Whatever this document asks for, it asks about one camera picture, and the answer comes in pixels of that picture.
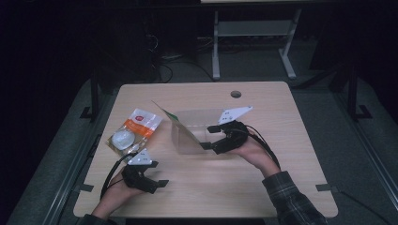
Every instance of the floor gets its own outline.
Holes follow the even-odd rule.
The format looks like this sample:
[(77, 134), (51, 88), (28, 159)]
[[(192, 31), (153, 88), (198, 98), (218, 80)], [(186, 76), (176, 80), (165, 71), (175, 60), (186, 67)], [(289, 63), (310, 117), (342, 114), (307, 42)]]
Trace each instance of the floor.
[[(289, 57), (298, 75), (295, 80), (289, 80), (283, 69), (278, 54), (283, 46), (280, 40), (270, 40), (259, 48), (241, 45), (239, 51), (224, 51), (220, 55), (219, 82), (284, 81), (290, 86), (303, 83), (320, 72), (308, 69), (315, 45), (314, 39), (294, 41)], [(155, 83), (169, 79), (169, 83), (213, 82), (208, 49), (194, 58), (177, 55), (178, 52), (172, 51), (164, 55), (167, 60), (159, 67), (161, 78)], [(373, 118), (353, 122), (345, 109), (346, 90), (339, 94), (330, 92), (330, 80), (331, 76), (307, 89), (292, 89), (324, 174), (329, 184), (339, 190), (333, 193), (339, 214), (329, 218), (329, 224), (389, 224), (385, 220), (393, 224), (398, 221), (398, 207), (390, 199), (389, 185), (383, 183), (374, 158), (376, 153), (391, 180), (398, 181), (398, 126), (380, 105), (370, 85), (362, 80), (359, 80), (358, 104), (365, 105)], [(83, 109), (90, 106), (89, 84), (87, 81), (76, 96), (8, 224), (79, 223), (73, 215), (73, 206), (95, 153), (97, 138), (117, 96), (117, 89), (112, 95), (100, 94), (99, 117), (94, 122), (82, 119)], [(345, 193), (367, 206), (354, 202)], [(126, 223), (124, 218), (114, 220)], [(275, 218), (264, 221), (278, 224)]]

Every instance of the table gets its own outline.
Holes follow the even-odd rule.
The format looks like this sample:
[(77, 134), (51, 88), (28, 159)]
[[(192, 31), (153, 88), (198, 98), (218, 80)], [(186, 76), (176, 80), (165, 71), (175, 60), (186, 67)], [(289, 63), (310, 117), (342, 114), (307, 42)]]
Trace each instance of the table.
[[(231, 97), (239, 91), (241, 97)], [(74, 214), (92, 212), (100, 199), (103, 182), (118, 156), (106, 140), (136, 108), (164, 119), (147, 143), (153, 160), (160, 164), (145, 175), (169, 184), (155, 194), (143, 194), (113, 213), (123, 218), (274, 218), (276, 211), (261, 181), (261, 173), (244, 159), (233, 155), (181, 155), (172, 143), (172, 123), (153, 102), (173, 113), (186, 110), (237, 108), (253, 110), (238, 119), (254, 126), (289, 171), (302, 193), (326, 217), (337, 215), (329, 191), (317, 191), (326, 184), (298, 108), (285, 82), (203, 82), (128, 84), (121, 87), (103, 131), (97, 152), (84, 183), (94, 186), (81, 191)]]

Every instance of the sleeve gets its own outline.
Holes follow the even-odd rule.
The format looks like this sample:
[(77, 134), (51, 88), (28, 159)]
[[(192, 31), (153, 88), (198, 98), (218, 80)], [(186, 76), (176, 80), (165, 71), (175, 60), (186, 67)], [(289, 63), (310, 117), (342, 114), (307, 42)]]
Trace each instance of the sleeve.
[(84, 215), (82, 221), (80, 221), (79, 225), (113, 225), (113, 224), (101, 218), (95, 217), (93, 215), (86, 214)]
[(288, 172), (278, 172), (266, 178), (263, 185), (276, 208), (281, 225), (328, 224), (307, 196), (299, 192)]

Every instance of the red logo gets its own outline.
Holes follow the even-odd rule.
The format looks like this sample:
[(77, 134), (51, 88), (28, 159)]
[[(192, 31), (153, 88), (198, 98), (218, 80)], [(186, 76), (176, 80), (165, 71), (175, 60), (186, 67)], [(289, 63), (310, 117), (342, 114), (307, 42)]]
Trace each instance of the red logo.
[(135, 116), (135, 120), (137, 120), (137, 121), (142, 121), (143, 119), (144, 119), (144, 117), (141, 115)]

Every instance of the snack package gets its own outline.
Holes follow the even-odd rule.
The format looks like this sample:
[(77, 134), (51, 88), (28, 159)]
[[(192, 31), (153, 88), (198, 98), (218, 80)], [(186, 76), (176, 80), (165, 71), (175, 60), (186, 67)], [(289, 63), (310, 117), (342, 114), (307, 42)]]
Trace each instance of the snack package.
[[(139, 152), (144, 149), (161, 120), (160, 116), (152, 112), (135, 109), (123, 126), (108, 139), (107, 144), (121, 157), (132, 152)], [(125, 160), (131, 164), (131, 157)]]

